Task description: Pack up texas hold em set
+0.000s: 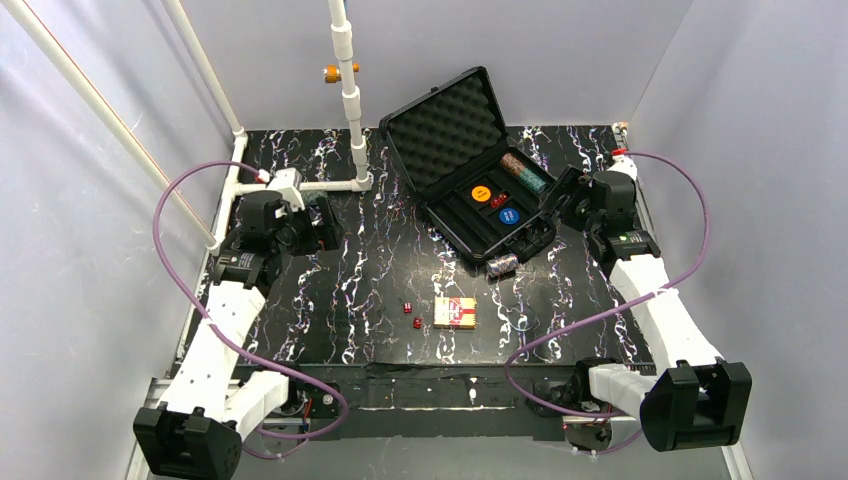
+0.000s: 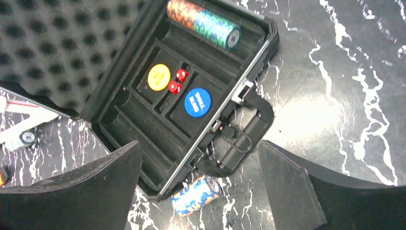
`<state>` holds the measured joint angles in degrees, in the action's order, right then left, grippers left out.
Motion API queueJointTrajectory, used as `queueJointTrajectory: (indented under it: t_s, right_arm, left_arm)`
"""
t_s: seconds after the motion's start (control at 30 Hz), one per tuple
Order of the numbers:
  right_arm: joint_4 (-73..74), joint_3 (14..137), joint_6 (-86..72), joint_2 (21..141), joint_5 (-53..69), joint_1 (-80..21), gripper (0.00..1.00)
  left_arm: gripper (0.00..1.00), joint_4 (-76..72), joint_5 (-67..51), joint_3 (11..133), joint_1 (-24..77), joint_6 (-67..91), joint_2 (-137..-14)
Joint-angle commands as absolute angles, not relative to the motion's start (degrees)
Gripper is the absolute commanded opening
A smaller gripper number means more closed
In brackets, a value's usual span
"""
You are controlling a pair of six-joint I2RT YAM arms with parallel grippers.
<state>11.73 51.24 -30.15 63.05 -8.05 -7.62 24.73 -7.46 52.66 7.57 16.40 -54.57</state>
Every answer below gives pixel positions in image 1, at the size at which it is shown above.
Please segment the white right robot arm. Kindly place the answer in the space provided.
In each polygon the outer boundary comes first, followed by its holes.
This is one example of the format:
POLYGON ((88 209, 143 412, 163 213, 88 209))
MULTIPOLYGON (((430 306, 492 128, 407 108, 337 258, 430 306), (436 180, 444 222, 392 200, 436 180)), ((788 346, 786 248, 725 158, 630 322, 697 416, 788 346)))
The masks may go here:
POLYGON ((590 254, 631 305, 656 376, 615 360, 586 359, 543 397, 558 407, 613 407, 637 419, 659 452, 734 445, 751 374, 743 363, 726 361, 692 320, 669 284, 656 241, 636 225, 636 198, 635 180, 627 173, 588 175, 569 168, 545 192, 541 208, 586 234, 590 254))

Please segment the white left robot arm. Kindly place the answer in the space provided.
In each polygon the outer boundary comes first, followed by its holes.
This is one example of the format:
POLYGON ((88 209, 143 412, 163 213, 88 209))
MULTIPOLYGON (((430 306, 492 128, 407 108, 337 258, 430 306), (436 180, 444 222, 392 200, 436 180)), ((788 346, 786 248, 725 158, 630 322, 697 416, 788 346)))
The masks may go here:
POLYGON ((338 425, 347 403, 337 387, 247 352, 248 331, 287 257, 339 247, 343 230, 323 192, 293 205, 277 192, 245 195, 238 224, 221 243, 212 284, 190 348, 153 407, 138 410, 133 432, 151 472, 178 479, 229 479, 244 441, 270 415, 300 415, 292 439, 312 438, 314 418, 338 425))

